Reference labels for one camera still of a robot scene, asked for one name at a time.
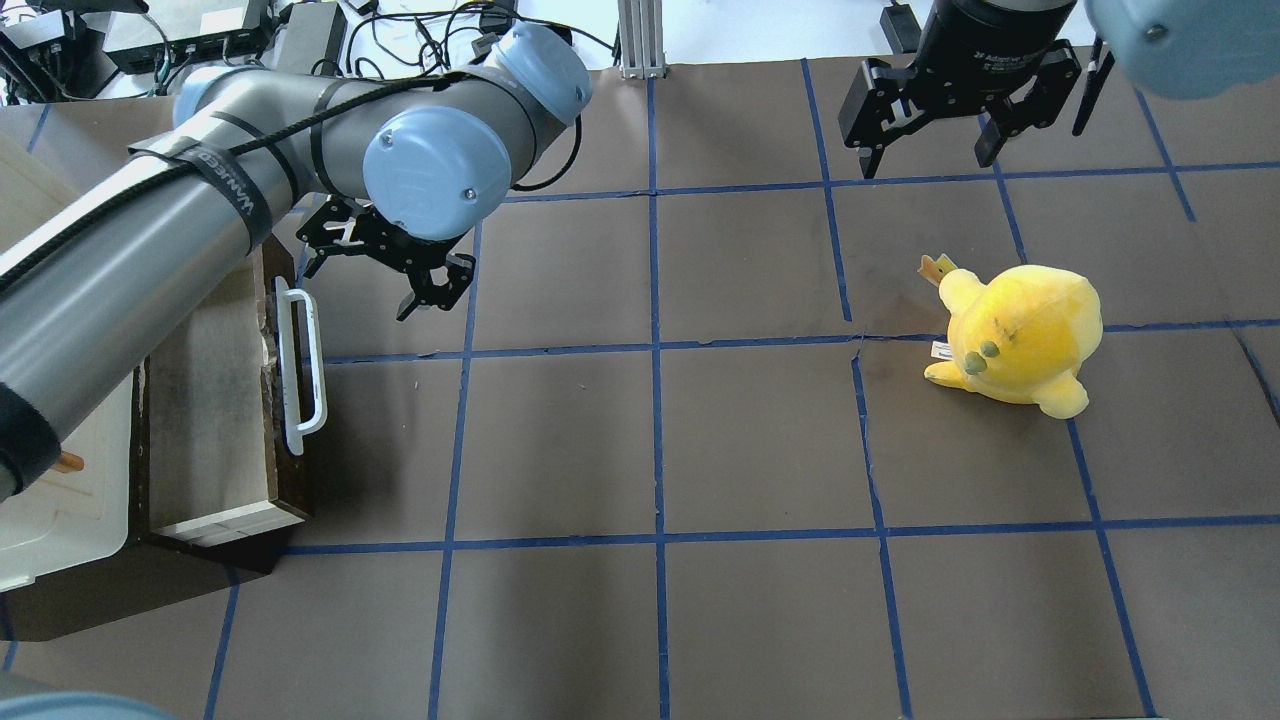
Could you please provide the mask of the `black gripper, toy side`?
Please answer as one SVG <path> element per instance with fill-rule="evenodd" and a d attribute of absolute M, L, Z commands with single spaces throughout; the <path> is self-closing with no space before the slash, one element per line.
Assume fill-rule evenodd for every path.
<path fill-rule="evenodd" d="M 1007 142 L 1059 118 L 1080 63 L 1059 33 L 1074 1 L 936 1 L 905 67 L 864 60 L 838 113 L 844 145 L 874 179 L 884 150 L 931 122 L 986 115 L 974 146 L 991 168 Z"/>

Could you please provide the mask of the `black gripper, drawer side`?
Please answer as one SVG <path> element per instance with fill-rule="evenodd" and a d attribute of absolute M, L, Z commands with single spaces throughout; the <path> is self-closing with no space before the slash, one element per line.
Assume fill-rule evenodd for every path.
<path fill-rule="evenodd" d="M 396 319 L 404 322 L 420 307 L 449 311 L 471 286 L 477 259 L 451 252 L 451 241 L 425 241 L 388 220 L 371 202 L 325 196 L 296 231 L 303 245 L 297 281 L 314 278 L 335 258 L 369 258 L 404 274 L 410 293 Z"/>

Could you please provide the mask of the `silver robot arm, drawer side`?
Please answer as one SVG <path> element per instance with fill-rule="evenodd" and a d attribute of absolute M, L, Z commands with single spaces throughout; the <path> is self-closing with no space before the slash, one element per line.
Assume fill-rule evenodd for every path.
<path fill-rule="evenodd" d="M 580 55 L 529 20 L 434 76 L 193 72 L 170 132 L 3 255 L 3 497 L 52 469 L 306 193 L 355 220 L 353 255 L 407 277 L 399 319 L 451 310 L 476 268 L 454 246 L 580 127 L 591 97 Z"/>

